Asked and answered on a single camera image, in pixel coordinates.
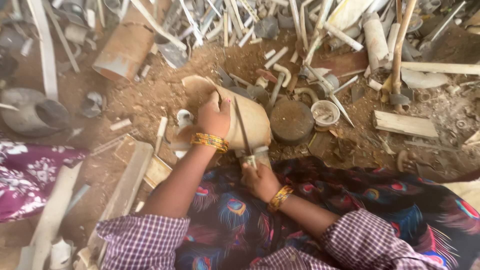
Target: woman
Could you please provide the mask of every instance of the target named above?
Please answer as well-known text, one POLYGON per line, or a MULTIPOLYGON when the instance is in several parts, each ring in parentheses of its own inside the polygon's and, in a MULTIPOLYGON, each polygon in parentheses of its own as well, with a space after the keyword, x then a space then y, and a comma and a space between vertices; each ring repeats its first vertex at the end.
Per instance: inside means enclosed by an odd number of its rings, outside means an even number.
POLYGON ((229 130, 230 100, 217 101, 198 115, 210 140, 194 138, 138 214, 98 224, 103 269, 453 270, 477 257, 478 213, 411 174, 309 157, 244 164, 246 185, 238 166, 203 175, 229 130))

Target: soil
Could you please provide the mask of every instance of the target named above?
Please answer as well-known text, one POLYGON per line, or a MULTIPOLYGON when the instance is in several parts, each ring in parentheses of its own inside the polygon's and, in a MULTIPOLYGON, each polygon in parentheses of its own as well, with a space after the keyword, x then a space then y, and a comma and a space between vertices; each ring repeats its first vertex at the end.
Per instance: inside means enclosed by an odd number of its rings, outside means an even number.
MULTIPOLYGON (((213 42, 205 44, 203 48, 194 49, 192 59, 180 69, 170 68, 160 54, 149 54, 144 64, 152 66, 150 72, 143 81, 131 85, 122 85, 110 81, 102 75, 95 72, 91 65, 101 48, 108 39, 109 33, 98 42, 97 51, 92 51, 89 45, 84 46, 84 52, 87 56, 80 64, 81 72, 76 74, 74 71, 66 71, 58 76, 60 102, 67 108, 70 114, 70 128, 58 132, 49 137, 31 138, 23 137, 14 133, 8 128, 3 120, 0 121, 0 130, 7 137, 30 143, 69 145, 72 147, 84 147, 90 150, 106 143, 130 130, 138 129, 138 135, 134 137, 137 140, 148 142, 155 145, 156 132, 160 122, 160 117, 168 117, 168 127, 166 137, 172 139, 174 134, 176 114, 180 109, 187 109, 196 115, 200 102, 191 102, 185 94, 182 78, 189 75, 200 75, 210 77, 214 82, 220 83, 218 68, 222 67, 227 73, 233 73, 244 80, 254 83, 257 75, 255 70, 263 68, 265 62, 263 55, 265 52, 275 49, 280 51, 284 46, 289 47, 288 53, 280 59, 279 64, 287 67, 292 73, 299 71, 300 60, 296 63, 290 63, 289 59, 295 48, 294 31, 282 30, 277 41, 267 41, 255 45, 246 44, 243 48, 223 48, 223 42, 216 39, 213 42), (89 91, 97 91, 104 95, 107 105, 102 114, 94 118, 86 118, 81 115, 81 105, 89 91), (130 118, 132 125, 121 128, 115 132, 109 129, 110 125, 118 120, 130 118), (74 129, 82 129, 77 136, 72 136, 74 129)), ((321 48, 315 56, 315 59, 327 59, 329 57, 345 54, 351 49, 344 45, 340 49, 328 52, 321 48)), ((56 59, 59 62, 67 61, 63 49, 55 40, 56 59)), ((19 68, 14 74, 14 79, 9 81, 8 87, 29 87, 43 91, 42 69, 40 61, 40 51, 38 41, 28 57, 23 57, 17 52, 12 53, 19 62, 19 68)), ((351 79, 354 75, 340 78, 340 85, 351 79)), ((464 75, 449 75, 452 82, 457 84, 467 81, 478 80, 477 77, 464 75)), ((382 83, 386 78, 385 72, 373 74, 374 79, 382 83)), ((299 80, 297 87, 307 87, 304 80, 299 80)), ((461 150, 455 153, 439 151, 433 148, 415 147, 404 144, 404 140, 422 141, 432 145, 442 145, 444 147, 459 148, 468 137, 479 129, 479 122, 474 118, 465 115, 465 108, 472 106, 474 96, 478 94, 477 85, 464 86, 455 94, 449 94, 445 91, 446 86, 433 89, 418 89, 417 92, 425 92, 431 95, 427 102, 412 102, 408 115, 430 118, 437 127, 440 138, 439 141, 428 141, 425 139, 412 138, 411 136, 400 134, 389 134, 378 132, 372 125, 372 111, 382 110, 393 112, 393 107, 380 102, 380 93, 369 88, 366 80, 362 77, 356 83, 337 93, 336 96, 343 104, 347 114, 355 127, 352 127, 342 117, 327 131, 314 131, 305 142, 297 146, 284 146, 275 141, 269 146, 269 157, 271 160, 284 160, 301 156, 314 154, 334 167, 350 168, 352 166, 378 167, 384 166, 390 169, 396 169, 395 156, 388 155, 378 136, 382 135, 390 148, 398 153, 406 149, 415 152, 419 157, 430 162, 434 167, 443 173, 446 178, 454 178, 458 175, 467 173, 476 169, 480 165, 480 153, 476 148, 461 150), (350 88, 353 86, 364 87, 365 95, 355 102, 351 102, 350 88), (467 123, 466 127, 459 129, 456 122, 463 120, 467 123), (350 139, 357 143, 353 153, 349 153, 344 162, 341 162, 334 150, 338 147, 338 139, 350 139)), ((273 83, 270 83, 267 91, 271 92, 273 83)), ((204 100, 205 97, 197 97, 196 100, 204 100)), ((307 106, 312 105, 308 95, 298 96, 298 100, 304 102, 307 106)), ((65 239, 71 239, 75 245, 82 248, 86 245, 88 237, 95 227, 105 205, 107 204, 117 180, 120 178, 126 165, 113 155, 114 148, 94 157, 87 157, 83 164, 80 176, 75 185, 74 193, 83 185, 89 184, 91 187, 77 205, 64 218, 60 234, 65 239)), ((169 166, 174 167, 177 158, 172 154, 167 145, 163 145, 159 157, 169 166)), ((229 153, 222 157, 218 164, 237 163, 233 154, 229 153)), ((138 201, 145 201, 152 188, 146 183, 142 183, 138 201)), ((35 227, 38 217, 29 219, 30 226, 23 226, 30 230, 35 227)), ((0 233, 3 235, 18 233, 18 227, 0 225, 0 233)), ((25 241, 7 241, 4 247, 18 248, 25 244, 25 241)))

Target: bangle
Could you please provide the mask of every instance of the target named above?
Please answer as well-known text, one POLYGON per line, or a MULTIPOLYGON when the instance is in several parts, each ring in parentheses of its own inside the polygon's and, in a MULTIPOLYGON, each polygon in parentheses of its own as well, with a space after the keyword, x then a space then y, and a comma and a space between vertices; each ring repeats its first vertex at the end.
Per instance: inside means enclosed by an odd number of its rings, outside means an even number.
POLYGON ((292 194, 293 189, 289 186, 284 186, 280 191, 277 192, 277 194, 273 197, 273 199, 270 201, 268 204, 267 209, 270 212, 276 212, 279 208, 280 205, 292 194))
POLYGON ((218 136, 196 133, 192 135, 192 141, 190 142, 193 145, 208 145, 216 148, 217 153, 226 153, 228 150, 228 141, 222 139, 218 136))

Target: plastic bucket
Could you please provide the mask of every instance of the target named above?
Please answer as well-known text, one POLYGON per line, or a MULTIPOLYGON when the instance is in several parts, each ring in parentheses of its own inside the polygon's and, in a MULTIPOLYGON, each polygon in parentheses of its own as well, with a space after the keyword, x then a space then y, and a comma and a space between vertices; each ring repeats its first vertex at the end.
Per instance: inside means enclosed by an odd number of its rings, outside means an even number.
POLYGON ((315 123, 319 126, 330 126, 335 124, 340 118, 340 110, 334 103, 328 100, 315 102, 311 110, 315 123))

